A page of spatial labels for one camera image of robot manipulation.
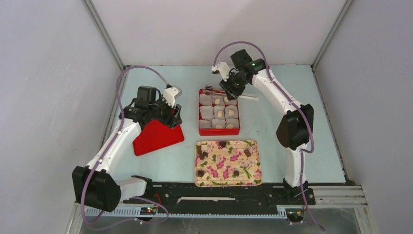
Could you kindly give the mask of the red box lid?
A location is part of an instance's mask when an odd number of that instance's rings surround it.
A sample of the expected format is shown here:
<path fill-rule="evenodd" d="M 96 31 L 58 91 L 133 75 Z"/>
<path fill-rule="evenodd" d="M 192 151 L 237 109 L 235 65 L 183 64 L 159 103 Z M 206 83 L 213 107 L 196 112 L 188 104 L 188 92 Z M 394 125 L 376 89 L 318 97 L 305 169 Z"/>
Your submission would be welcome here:
<path fill-rule="evenodd" d="M 133 141 L 135 156 L 142 156 L 185 140 L 181 126 L 169 128 L 158 120 L 151 121 Z"/>

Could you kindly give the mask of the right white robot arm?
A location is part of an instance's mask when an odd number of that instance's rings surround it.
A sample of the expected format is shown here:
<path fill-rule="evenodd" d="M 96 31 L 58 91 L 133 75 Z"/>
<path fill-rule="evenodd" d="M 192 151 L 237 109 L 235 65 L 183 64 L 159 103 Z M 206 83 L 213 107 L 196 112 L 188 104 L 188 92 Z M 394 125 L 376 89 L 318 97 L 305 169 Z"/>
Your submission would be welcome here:
<path fill-rule="evenodd" d="M 286 174 L 289 187 L 283 191 L 286 202 L 295 204 L 303 197 L 300 185 L 305 182 L 304 154 L 313 152 L 314 108 L 297 101 L 276 79 L 265 59 L 253 60 L 245 49 L 231 55 L 234 68 L 225 62 L 214 62 L 212 72 L 222 77 L 219 86 L 229 100 L 243 95 L 247 85 L 257 88 L 282 115 L 276 136 L 286 149 Z"/>

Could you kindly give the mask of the silver serving tongs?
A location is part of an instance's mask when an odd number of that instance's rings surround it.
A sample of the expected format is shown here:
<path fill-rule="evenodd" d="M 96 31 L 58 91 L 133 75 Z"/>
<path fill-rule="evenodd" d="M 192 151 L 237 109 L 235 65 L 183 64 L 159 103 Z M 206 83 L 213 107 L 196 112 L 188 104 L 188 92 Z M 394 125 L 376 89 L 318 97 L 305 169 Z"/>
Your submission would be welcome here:
<path fill-rule="evenodd" d="M 210 85 L 206 85 L 206 86 L 204 87 L 204 89 L 202 89 L 202 91 L 203 91 L 203 93 L 206 94 L 206 95 L 226 96 L 226 92 L 225 92 L 224 90 L 222 90 L 222 89 L 217 89 L 217 88 L 215 88 L 215 87 L 213 87 L 213 86 L 210 86 Z M 237 97 L 237 99 L 239 99 L 239 98 L 241 98 L 241 99 L 246 99 L 246 100 L 252 100 L 252 101 L 259 101 L 259 100 L 260 100 L 257 95 L 249 95 L 249 94 L 239 95 L 239 96 Z"/>

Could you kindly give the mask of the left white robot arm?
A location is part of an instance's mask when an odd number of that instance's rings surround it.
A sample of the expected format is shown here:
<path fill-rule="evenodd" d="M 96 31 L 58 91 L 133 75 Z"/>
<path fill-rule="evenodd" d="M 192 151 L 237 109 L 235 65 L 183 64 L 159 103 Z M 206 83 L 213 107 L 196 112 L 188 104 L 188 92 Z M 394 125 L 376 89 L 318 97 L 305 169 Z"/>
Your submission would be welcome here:
<path fill-rule="evenodd" d="M 82 206 L 112 212 L 118 204 L 132 197 L 142 203 L 152 201 L 154 190 L 148 186 L 150 179 L 133 175 L 123 181 L 115 181 L 112 173 L 132 142 L 145 127 L 157 120 L 174 129 L 182 124 L 181 105 L 176 103 L 182 91 L 167 85 L 161 92 L 155 87 L 140 86 L 137 97 L 126 107 L 121 107 L 115 130 L 96 156 L 84 166 L 72 172 L 75 197 Z"/>

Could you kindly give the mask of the red chocolate box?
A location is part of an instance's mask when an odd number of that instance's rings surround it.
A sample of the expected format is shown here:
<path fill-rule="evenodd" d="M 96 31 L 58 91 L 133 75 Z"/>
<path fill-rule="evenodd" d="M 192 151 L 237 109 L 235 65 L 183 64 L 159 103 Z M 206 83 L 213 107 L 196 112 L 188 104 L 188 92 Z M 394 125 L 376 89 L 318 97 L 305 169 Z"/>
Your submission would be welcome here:
<path fill-rule="evenodd" d="M 239 106 L 223 91 L 199 90 L 199 135 L 237 136 L 241 130 Z"/>

